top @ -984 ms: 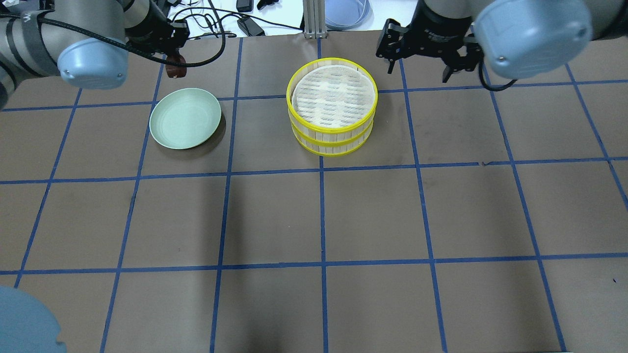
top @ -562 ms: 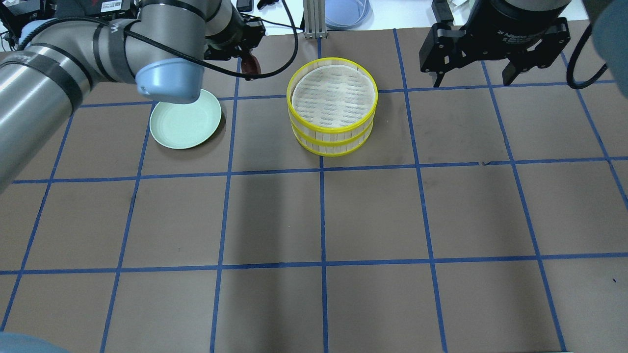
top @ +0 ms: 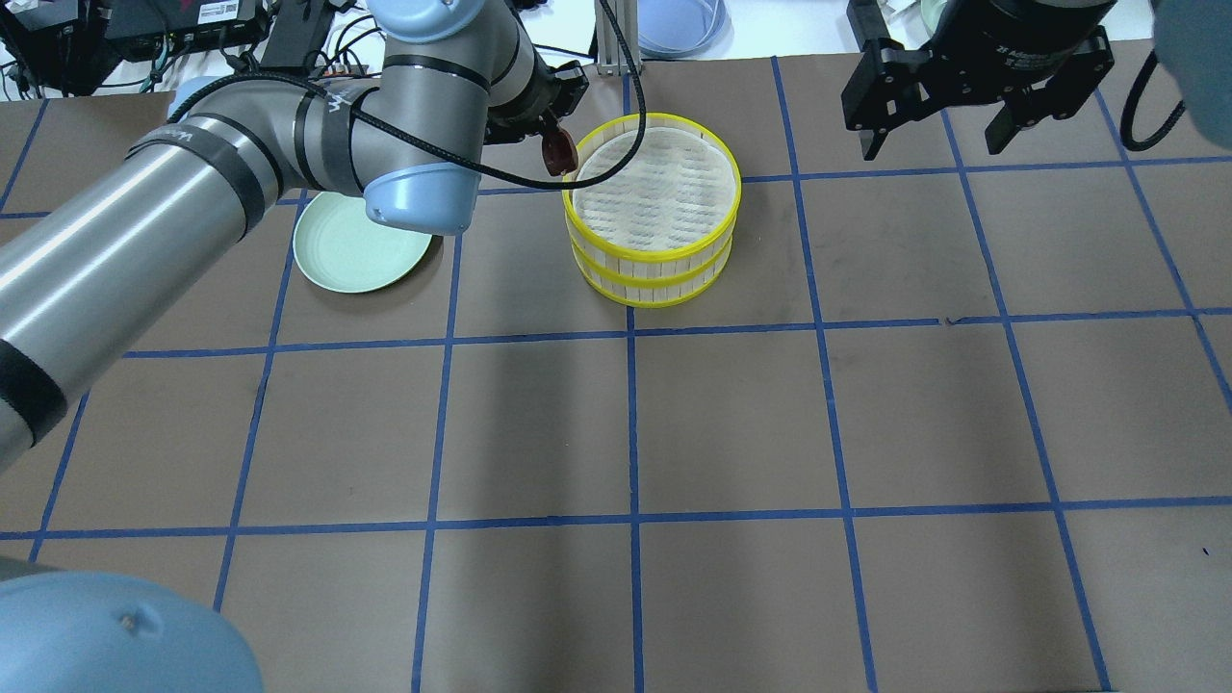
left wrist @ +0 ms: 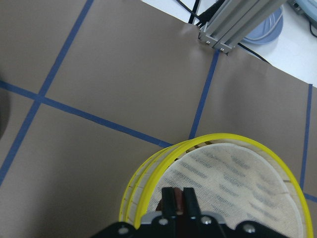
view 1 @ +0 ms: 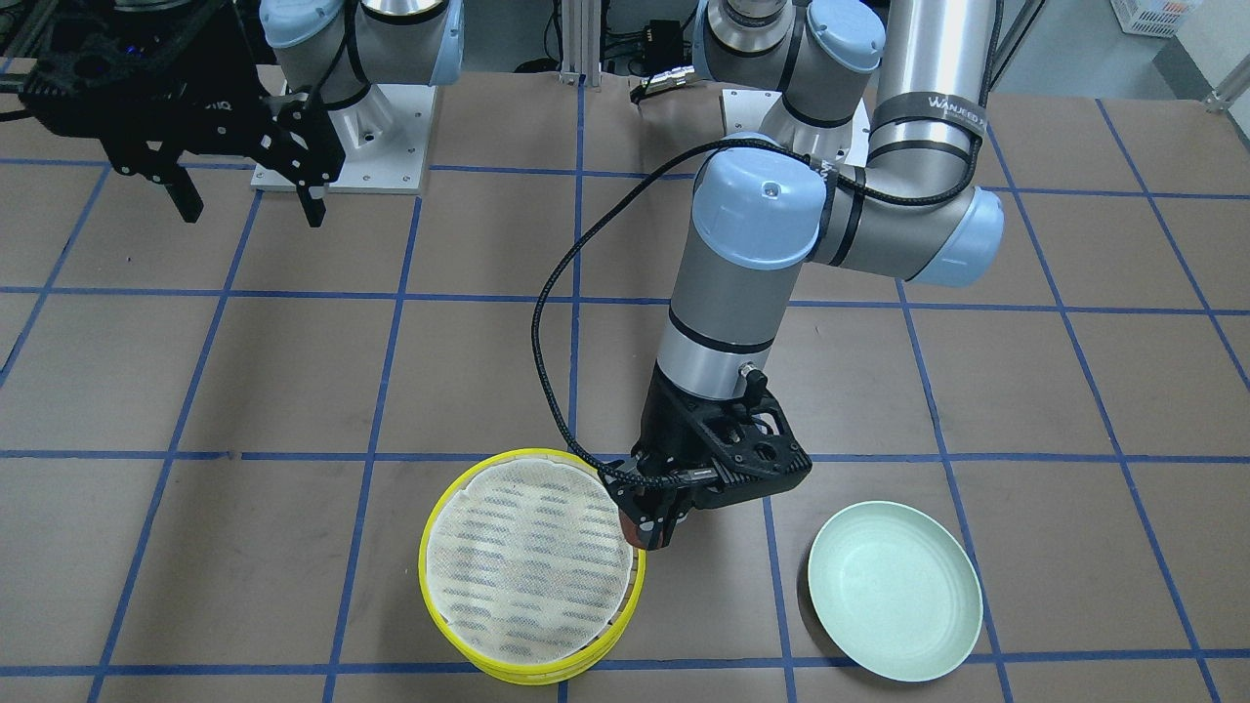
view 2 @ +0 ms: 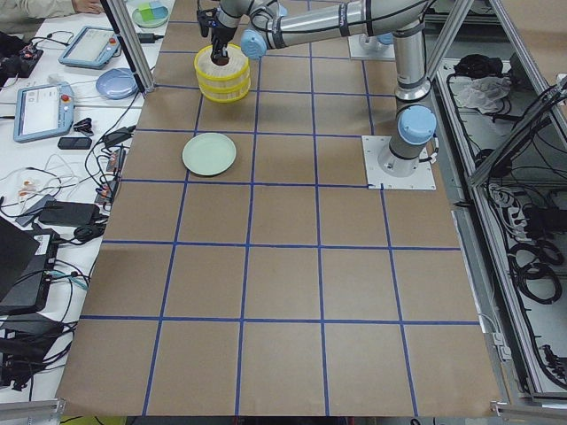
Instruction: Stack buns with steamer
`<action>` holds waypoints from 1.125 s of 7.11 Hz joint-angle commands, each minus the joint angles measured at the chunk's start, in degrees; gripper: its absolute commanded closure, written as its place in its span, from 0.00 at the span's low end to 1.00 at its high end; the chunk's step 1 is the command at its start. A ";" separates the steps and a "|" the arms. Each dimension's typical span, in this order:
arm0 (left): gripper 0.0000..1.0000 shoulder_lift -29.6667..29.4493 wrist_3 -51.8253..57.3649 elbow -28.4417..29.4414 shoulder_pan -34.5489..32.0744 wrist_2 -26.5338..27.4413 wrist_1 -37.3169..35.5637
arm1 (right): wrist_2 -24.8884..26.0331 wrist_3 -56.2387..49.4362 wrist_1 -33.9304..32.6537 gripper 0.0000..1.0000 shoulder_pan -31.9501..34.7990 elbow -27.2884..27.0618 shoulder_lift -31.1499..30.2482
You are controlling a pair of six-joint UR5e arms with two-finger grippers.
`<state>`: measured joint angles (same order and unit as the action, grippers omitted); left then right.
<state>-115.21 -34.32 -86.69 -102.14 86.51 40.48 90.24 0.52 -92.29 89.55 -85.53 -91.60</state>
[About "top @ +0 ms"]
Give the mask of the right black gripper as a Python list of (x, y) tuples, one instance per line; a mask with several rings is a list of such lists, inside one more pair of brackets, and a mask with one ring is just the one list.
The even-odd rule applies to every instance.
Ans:
[(1044, 120), (1071, 118), (1112, 70), (1111, 11), (1110, 1), (949, 1), (930, 38), (909, 49), (878, 2), (849, 2), (861, 57), (841, 105), (862, 162), (876, 162), (894, 128), (950, 107), (999, 106), (983, 132), (989, 155)]

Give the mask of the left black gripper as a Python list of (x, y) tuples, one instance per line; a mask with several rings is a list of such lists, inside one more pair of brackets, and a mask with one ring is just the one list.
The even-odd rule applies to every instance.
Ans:
[(487, 79), (483, 143), (519, 143), (554, 131), (590, 88), (580, 62), (549, 67), (533, 44), (493, 44), (480, 75)]

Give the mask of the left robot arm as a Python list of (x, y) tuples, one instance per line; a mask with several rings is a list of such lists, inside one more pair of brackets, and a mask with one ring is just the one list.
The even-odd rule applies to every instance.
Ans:
[[(181, 92), (115, 171), (2, 245), (2, 466), (67, 420), (115, 363), (259, 228), (291, 187), (346, 194), (398, 233), (458, 236), (488, 144), (543, 144), (588, 75), (549, 67), (514, 1), (372, 1), (379, 76), (221, 76)], [(257, 657), (216, 610), (152, 580), (2, 562), (5, 692), (261, 692)]]

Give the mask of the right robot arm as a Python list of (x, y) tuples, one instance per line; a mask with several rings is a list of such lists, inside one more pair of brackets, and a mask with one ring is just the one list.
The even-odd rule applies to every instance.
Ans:
[[(1120, 134), (1129, 150), (1145, 84), (1164, 69), (1180, 101), (1167, 127), (1190, 116), (1214, 146), (1230, 146), (1230, 4), (1154, 1), (1153, 48), (1129, 92)], [(846, 17), (861, 51), (843, 89), (845, 127), (866, 162), (890, 132), (950, 107), (998, 105), (986, 147), (998, 155), (1025, 129), (1073, 117), (1115, 67), (1104, 18), (1110, 1), (949, 1), (917, 49), (890, 35), (878, 1), (850, 1)]]

